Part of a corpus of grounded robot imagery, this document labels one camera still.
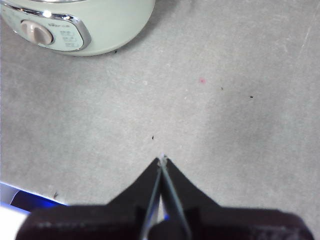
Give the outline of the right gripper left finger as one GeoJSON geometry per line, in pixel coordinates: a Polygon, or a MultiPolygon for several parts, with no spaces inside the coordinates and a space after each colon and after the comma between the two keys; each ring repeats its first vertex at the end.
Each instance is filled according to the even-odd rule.
{"type": "Polygon", "coordinates": [[[57,205],[33,210],[17,240],[142,240],[157,212],[160,160],[107,204],[57,205]]]}

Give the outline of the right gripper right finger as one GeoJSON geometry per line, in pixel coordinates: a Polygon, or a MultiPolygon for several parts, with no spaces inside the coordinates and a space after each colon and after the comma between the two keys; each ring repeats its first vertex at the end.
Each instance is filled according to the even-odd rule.
{"type": "Polygon", "coordinates": [[[312,240],[301,217],[266,208],[222,206],[197,188],[168,158],[158,160],[166,218],[151,240],[312,240]]]}

